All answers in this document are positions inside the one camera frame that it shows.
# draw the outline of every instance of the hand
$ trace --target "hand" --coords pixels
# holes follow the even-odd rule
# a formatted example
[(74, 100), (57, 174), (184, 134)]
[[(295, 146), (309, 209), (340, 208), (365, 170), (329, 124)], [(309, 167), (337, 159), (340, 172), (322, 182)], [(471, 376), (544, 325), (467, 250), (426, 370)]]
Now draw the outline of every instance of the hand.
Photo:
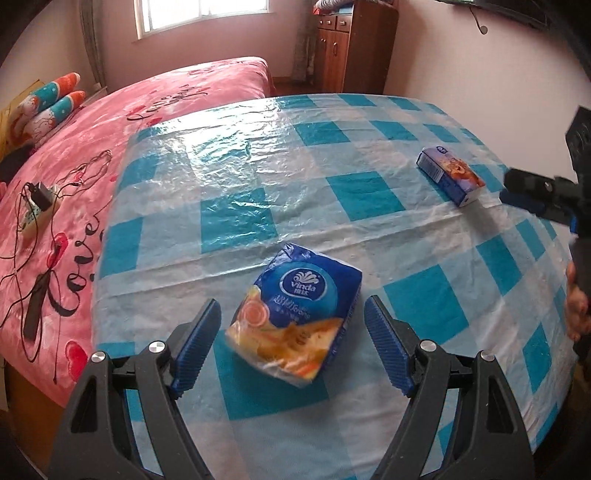
[(566, 328), (569, 338), (573, 342), (581, 340), (581, 335), (591, 333), (591, 316), (587, 313), (589, 299), (577, 286), (577, 272), (574, 263), (566, 268), (567, 294), (564, 302), (566, 314)]

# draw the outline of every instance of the window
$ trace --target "window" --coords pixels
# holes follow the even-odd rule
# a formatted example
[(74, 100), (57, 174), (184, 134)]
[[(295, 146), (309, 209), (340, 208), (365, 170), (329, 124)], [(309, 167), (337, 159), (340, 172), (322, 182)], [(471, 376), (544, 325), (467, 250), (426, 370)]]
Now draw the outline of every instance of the window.
[(144, 33), (208, 17), (263, 13), (268, 0), (141, 0)]

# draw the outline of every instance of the blue checkered tablecloth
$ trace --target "blue checkered tablecloth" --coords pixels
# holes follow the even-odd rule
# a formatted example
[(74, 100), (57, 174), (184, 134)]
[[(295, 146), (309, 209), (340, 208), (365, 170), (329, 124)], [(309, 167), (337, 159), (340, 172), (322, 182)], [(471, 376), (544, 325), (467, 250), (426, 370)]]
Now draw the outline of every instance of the blue checkered tablecloth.
[[(421, 149), (435, 145), (486, 181), (480, 201), (458, 209), (417, 170)], [(282, 242), (363, 271), (341, 349), (308, 388), (252, 369), (220, 332), (179, 401), (216, 478), (370, 478), (407, 405), (363, 324), (372, 294), (449, 352), (493, 350), (532, 448), (548, 432), (573, 366), (567, 253), (549, 223), (501, 205), (506, 167), (438, 107), (364, 95), (229, 105), (140, 132), (122, 168), (93, 305), (95, 342), (111, 356), (165, 339), (208, 297), (228, 327)], [(426, 471), (443, 457), (455, 399)], [(137, 396), (129, 402), (145, 466), (157, 471)]]

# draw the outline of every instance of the wooden cabinet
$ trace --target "wooden cabinet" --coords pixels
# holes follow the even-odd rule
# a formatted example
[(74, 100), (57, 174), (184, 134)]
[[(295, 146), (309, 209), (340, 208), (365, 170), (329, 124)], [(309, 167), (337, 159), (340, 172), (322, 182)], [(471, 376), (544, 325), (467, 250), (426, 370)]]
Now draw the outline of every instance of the wooden cabinet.
[(398, 11), (358, 0), (352, 15), (322, 15), (314, 84), (325, 93), (382, 94), (388, 76)]
[(328, 53), (329, 30), (318, 30), (316, 40), (316, 56), (314, 59), (314, 85), (324, 91), (324, 73), (326, 71), (326, 59)]

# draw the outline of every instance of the pink bedspread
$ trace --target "pink bedspread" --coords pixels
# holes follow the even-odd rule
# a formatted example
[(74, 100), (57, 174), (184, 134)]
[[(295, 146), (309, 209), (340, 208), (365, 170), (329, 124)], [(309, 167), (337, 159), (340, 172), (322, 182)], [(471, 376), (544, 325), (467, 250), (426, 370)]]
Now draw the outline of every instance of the pink bedspread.
[[(0, 259), (0, 277), (11, 275), (0, 284), (0, 353), (52, 400), (65, 406), (93, 352), (92, 284), (129, 137), (187, 113), (271, 96), (272, 90), (266, 62), (254, 57), (158, 75), (76, 112), (11, 182), (0, 202), (0, 257), (14, 255), (16, 209), (25, 182), (55, 185), (63, 197), (54, 217), (53, 242), (48, 227), (34, 249), (34, 241), (27, 248), (18, 241), (16, 269), (13, 260)], [(21, 205), (19, 218), (24, 211)], [(22, 328), (29, 300), (18, 300), (47, 271), (50, 283), (40, 327), (36, 340), (28, 341)]]

